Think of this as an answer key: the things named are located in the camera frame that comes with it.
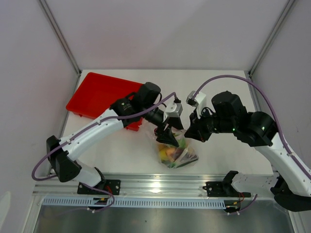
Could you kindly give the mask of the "ginger root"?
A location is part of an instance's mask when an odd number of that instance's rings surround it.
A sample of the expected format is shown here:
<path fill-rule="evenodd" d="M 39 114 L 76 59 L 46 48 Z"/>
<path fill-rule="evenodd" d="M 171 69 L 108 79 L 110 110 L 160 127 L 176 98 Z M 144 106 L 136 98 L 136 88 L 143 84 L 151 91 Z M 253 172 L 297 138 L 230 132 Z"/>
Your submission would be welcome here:
<path fill-rule="evenodd" d="M 174 159 L 174 155 L 176 151 L 175 147 L 168 147 L 164 144 L 159 144 L 158 150 L 159 150 L 158 154 L 159 154 L 161 161 L 170 161 L 170 162 L 175 161 Z"/>

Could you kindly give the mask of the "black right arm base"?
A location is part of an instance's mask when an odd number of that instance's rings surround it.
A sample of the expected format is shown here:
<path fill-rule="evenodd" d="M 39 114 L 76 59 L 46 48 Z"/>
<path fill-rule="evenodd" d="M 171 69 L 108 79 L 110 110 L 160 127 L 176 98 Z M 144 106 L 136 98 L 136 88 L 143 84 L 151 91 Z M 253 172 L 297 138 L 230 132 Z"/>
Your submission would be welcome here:
<path fill-rule="evenodd" d="M 207 192 L 208 197 L 238 198 L 241 193 L 232 186 L 233 178 L 235 178 L 237 174 L 237 171 L 229 171 L 222 181 L 206 182 L 202 189 Z M 243 197 L 251 197 L 251 193 L 249 192 L 243 192 L 242 194 Z"/>

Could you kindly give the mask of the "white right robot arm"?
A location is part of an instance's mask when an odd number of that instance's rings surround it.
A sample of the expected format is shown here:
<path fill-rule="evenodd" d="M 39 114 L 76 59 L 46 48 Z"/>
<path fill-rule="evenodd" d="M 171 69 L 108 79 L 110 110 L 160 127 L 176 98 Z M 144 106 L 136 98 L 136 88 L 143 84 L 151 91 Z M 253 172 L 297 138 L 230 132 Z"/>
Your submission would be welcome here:
<path fill-rule="evenodd" d="M 249 112 L 240 97 L 229 91 L 215 95 L 209 113 L 206 95 L 192 91 L 187 104 L 195 109 L 190 115 L 186 138 L 206 142 L 213 133 L 231 133 L 239 141 L 262 154 L 275 168 L 271 176 L 245 175 L 229 171 L 220 182 L 206 182 L 209 197 L 236 197 L 243 193 L 273 197 L 281 207 L 302 212 L 311 209 L 310 170 L 281 141 L 276 122 L 264 112 Z"/>

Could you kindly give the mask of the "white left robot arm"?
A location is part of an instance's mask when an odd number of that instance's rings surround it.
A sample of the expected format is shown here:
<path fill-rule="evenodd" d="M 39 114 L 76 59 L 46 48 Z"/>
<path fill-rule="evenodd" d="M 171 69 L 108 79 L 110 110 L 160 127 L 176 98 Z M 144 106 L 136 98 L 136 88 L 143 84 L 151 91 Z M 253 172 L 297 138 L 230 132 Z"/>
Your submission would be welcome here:
<path fill-rule="evenodd" d="M 89 167 L 79 162 L 79 157 L 89 147 L 104 137 L 126 128 L 141 118 L 156 126 L 156 140 L 162 144 L 178 147 L 172 129 L 183 129 L 180 120 L 182 113 L 181 100 L 175 93 L 173 103 L 160 110 L 168 98 L 156 102 L 161 96 L 161 89 L 154 83 L 143 84 L 137 92 L 116 100 L 99 117 L 73 134 L 58 139 L 51 136 L 47 139 L 48 160 L 60 182 L 78 180 L 88 185 L 94 194 L 105 190 L 105 178 L 96 167 Z"/>

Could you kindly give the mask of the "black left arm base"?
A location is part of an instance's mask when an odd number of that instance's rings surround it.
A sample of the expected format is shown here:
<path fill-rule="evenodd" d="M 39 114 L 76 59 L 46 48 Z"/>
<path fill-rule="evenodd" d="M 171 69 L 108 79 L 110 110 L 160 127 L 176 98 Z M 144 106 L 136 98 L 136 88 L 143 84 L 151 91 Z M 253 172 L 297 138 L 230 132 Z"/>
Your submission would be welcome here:
<path fill-rule="evenodd" d="M 84 183 L 79 182 L 77 194 L 79 195 L 103 195 L 103 190 L 105 192 L 109 192 L 112 195 L 119 195 L 121 189 L 121 180 L 111 180 L 106 179 L 103 173 L 98 169 L 96 170 L 96 175 L 99 175 L 100 180 L 99 182 L 92 188 L 89 188 Z"/>

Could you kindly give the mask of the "clear zip bag pink dots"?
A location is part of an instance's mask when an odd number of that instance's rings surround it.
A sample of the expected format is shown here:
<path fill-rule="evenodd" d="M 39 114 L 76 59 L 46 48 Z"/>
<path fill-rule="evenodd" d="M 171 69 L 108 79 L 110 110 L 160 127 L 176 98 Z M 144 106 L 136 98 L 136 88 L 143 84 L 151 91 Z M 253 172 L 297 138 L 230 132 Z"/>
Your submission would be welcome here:
<path fill-rule="evenodd" d="M 173 168 L 180 168 L 180 167 L 176 167 L 176 166 L 175 166 L 175 161 L 176 161 L 176 159 L 180 156 L 180 154 L 183 152 L 184 149 L 181 149 L 181 148 L 179 148 L 179 147 L 175 147 L 175 148 L 176 148 L 176 151 L 175 151 L 175 155 L 174 155 L 174 159 L 175 159 L 174 162 L 170 162 L 170 161 L 161 161 L 161 159 L 160 159 L 160 157 L 159 157 L 159 154 L 158 154 L 158 152 L 159 152 L 159 150 L 158 150 L 158 145 L 159 145 L 159 144 L 162 144 L 162 143 L 158 143 L 158 142 L 156 141 L 156 136 L 155 136 L 154 132 L 152 132 L 152 129 L 153 129 L 153 128 L 149 127 L 149 129 L 147 130 L 147 132 L 145 133 L 145 135 L 147 136 L 148 142 L 149 142 L 149 144 L 151 145 L 152 149 L 153 149 L 154 152 L 156 153 L 159 162 L 162 163 L 163 165 L 165 165 L 167 168 L 171 168 L 171 169 L 173 169 Z M 177 129 L 173 128 L 172 131 L 173 131 L 173 134 L 174 134 L 176 140 L 181 139 L 181 138 L 185 138 L 185 137 L 184 137 L 185 130 L 177 130 Z M 185 149 L 192 148 L 192 149 L 194 150 L 194 148 L 193 148 L 192 145 L 191 145 L 191 139 L 189 139 L 189 138 L 187 138 L 187 139 L 188 139 L 188 141 L 189 141 L 189 145 L 188 145 L 188 147 L 185 148 Z"/>

